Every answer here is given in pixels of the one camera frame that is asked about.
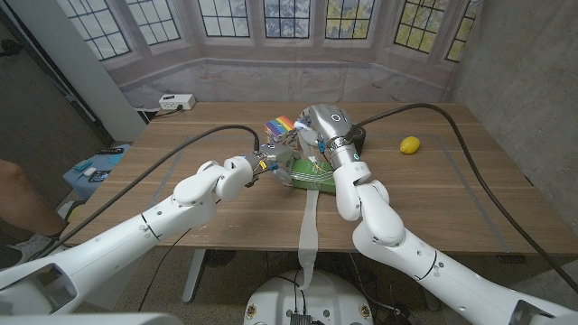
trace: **electrical outlet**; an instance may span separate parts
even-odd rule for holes
[[[182,109],[192,109],[195,103],[195,97],[192,94],[168,94],[159,99],[161,109],[164,110],[175,110],[179,105],[182,105]]]

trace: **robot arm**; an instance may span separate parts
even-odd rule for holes
[[[0,272],[0,315],[74,311],[106,279],[162,240],[211,220],[217,211],[213,195],[233,200],[260,172],[286,172],[297,158],[291,148],[265,145],[259,152],[227,159],[223,166],[204,163],[149,210],[82,245]]]
[[[406,229],[389,206],[386,188],[379,181],[364,183],[371,172],[344,139],[351,129],[344,110],[317,105],[303,111],[301,119],[312,122],[329,148],[339,213],[348,221],[363,218],[353,233],[361,254],[411,276],[473,324],[516,324],[526,305],[537,310],[528,324],[574,313],[492,283]]]

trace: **green box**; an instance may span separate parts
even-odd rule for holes
[[[298,159],[293,163],[289,175],[296,188],[335,193],[333,169],[327,162],[315,163],[308,159]]]

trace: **wooden table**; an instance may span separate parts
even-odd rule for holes
[[[295,120],[315,103],[198,103],[192,111],[154,120],[128,150],[118,166],[87,202],[69,229],[122,190],[130,181],[182,143],[218,125],[254,128],[264,138],[263,123],[285,115]],[[361,121],[402,104],[338,103]],[[555,213],[538,190],[463,105],[441,104],[458,124],[480,172],[519,224],[547,252],[578,253],[578,237]],[[361,159],[373,177],[384,183],[392,207],[406,227],[430,245],[456,254],[534,254],[509,225],[476,181],[455,135],[439,114],[415,109],[366,125]],[[421,140],[420,149],[406,155],[399,144],[409,135]],[[73,237],[82,243],[146,210],[172,193],[182,179],[209,160],[252,150],[250,134],[227,130],[200,140],[160,166],[117,203]],[[236,200],[221,202],[218,214],[205,227],[193,229],[178,245],[195,248],[296,250],[303,220],[306,191],[281,185],[262,175]],[[343,220],[335,197],[321,194],[317,209],[320,251],[351,251],[356,222]],[[171,245],[176,237],[161,245]]]

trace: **yellow lemon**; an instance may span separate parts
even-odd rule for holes
[[[399,146],[399,150],[401,150],[402,153],[415,153],[417,148],[419,148],[419,139],[415,136],[408,136]]]

